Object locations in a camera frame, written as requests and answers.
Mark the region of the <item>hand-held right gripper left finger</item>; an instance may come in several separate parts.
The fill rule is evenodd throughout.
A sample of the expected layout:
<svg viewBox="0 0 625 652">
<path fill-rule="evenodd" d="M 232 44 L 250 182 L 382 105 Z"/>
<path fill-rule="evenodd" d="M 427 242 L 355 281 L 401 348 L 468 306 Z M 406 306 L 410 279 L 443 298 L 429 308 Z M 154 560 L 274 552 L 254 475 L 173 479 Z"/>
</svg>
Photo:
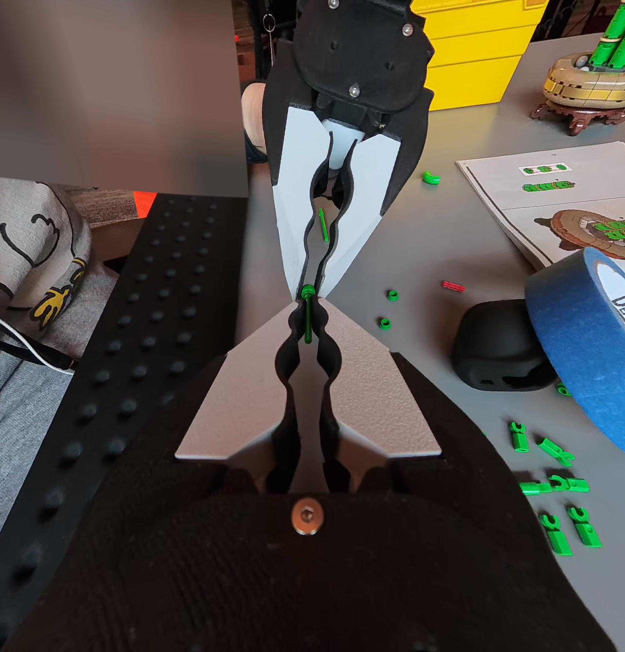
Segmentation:
<svg viewBox="0 0 625 652">
<path fill-rule="evenodd" d="M 267 477 L 276 466 L 271 436 L 286 410 L 286 388 L 276 354 L 292 334 L 291 303 L 226 356 L 200 409 L 179 444 L 179 460 L 226 462 Z"/>
</svg>

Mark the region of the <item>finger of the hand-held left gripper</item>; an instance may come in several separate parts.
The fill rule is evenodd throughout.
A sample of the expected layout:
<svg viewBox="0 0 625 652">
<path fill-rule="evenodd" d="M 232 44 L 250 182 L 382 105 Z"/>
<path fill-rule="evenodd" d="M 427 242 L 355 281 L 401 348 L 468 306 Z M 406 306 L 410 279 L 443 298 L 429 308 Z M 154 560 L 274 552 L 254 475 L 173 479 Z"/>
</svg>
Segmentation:
<svg viewBox="0 0 625 652">
<path fill-rule="evenodd" d="M 355 143 L 341 170 L 344 198 L 330 229 L 330 247 L 317 270 L 316 289 L 327 297 L 382 219 L 382 206 L 400 143 L 379 134 Z"/>
<path fill-rule="evenodd" d="M 332 135 L 313 111 L 288 108 L 273 197 L 284 274 L 293 301 L 299 298 L 308 265 L 314 187 L 328 169 L 332 143 Z"/>
</svg>

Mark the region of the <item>lego instruction booklet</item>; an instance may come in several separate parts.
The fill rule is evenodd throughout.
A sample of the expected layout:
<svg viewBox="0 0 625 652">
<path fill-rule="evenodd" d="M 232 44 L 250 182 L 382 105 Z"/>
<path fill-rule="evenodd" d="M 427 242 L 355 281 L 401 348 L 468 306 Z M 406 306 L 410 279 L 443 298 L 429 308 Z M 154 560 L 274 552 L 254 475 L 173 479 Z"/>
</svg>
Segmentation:
<svg viewBox="0 0 625 652">
<path fill-rule="evenodd" d="M 537 270 L 595 249 L 625 273 L 625 143 L 458 161 Z"/>
</svg>

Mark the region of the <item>person's left forearm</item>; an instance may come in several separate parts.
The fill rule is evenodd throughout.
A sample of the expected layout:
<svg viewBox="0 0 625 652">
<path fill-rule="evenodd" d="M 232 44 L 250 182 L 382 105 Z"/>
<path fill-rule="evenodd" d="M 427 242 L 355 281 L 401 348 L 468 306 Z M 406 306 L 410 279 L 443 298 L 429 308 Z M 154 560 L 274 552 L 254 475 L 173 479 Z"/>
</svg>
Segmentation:
<svg viewBox="0 0 625 652">
<path fill-rule="evenodd" d="M 265 86 L 265 82 L 253 81 L 241 92 L 243 128 L 249 142 L 261 154 L 267 153 L 262 119 Z"/>
</svg>

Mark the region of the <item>blue masking tape roll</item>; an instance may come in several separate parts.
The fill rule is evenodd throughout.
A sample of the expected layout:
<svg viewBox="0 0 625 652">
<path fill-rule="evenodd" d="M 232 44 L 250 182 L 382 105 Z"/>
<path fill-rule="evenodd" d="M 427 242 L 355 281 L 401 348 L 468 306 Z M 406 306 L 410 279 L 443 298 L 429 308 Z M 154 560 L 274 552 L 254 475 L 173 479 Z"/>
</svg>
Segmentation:
<svg viewBox="0 0 625 652">
<path fill-rule="evenodd" d="M 586 248 L 530 276 L 525 298 L 557 375 L 625 452 L 625 272 Z"/>
</svg>

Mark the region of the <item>yellow plastic bin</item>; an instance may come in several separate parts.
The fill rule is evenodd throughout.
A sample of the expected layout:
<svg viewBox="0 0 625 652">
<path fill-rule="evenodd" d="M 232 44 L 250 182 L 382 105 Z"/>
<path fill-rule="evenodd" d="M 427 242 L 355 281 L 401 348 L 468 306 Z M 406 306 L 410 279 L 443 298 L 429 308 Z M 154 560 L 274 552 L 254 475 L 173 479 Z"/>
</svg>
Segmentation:
<svg viewBox="0 0 625 652">
<path fill-rule="evenodd" d="M 431 111 L 499 102 L 547 1 L 413 1 L 435 53 Z"/>
</svg>

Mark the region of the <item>lego bamboo plant model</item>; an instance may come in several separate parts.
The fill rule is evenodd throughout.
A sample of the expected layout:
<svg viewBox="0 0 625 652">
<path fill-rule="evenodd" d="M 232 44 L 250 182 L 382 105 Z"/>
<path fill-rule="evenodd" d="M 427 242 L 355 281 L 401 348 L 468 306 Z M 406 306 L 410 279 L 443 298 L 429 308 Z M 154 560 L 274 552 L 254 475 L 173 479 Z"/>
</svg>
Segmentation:
<svg viewBox="0 0 625 652">
<path fill-rule="evenodd" d="M 550 68 L 543 88 L 545 101 L 529 117 L 551 113 L 570 119 L 576 136 L 594 120 L 605 125 L 625 122 L 625 1 L 592 52 L 561 57 Z"/>
</svg>

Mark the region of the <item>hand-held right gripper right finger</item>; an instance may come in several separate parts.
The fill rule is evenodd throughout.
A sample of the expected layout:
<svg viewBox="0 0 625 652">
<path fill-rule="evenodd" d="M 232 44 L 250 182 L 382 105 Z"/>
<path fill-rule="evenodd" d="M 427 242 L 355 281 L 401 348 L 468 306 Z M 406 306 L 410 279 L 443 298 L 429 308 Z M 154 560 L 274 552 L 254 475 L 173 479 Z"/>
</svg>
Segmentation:
<svg viewBox="0 0 625 652">
<path fill-rule="evenodd" d="M 328 320 L 324 333 L 339 348 L 339 370 L 331 372 L 331 415 L 338 424 L 333 457 L 364 477 L 395 458 L 438 456 L 441 447 L 387 346 L 320 298 Z"/>
</svg>

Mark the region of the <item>black rounded device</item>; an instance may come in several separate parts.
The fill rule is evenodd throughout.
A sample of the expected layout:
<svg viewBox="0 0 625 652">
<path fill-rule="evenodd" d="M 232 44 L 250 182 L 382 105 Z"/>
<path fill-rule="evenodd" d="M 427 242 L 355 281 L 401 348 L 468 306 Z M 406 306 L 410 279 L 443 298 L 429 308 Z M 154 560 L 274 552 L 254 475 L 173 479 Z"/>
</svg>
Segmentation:
<svg viewBox="0 0 625 652">
<path fill-rule="evenodd" d="M 557 379 L 524 298 L 479 303 L 467 310 L 451 365 L 459 379 L 480 391 L 536 391 Z"/>
</svg>

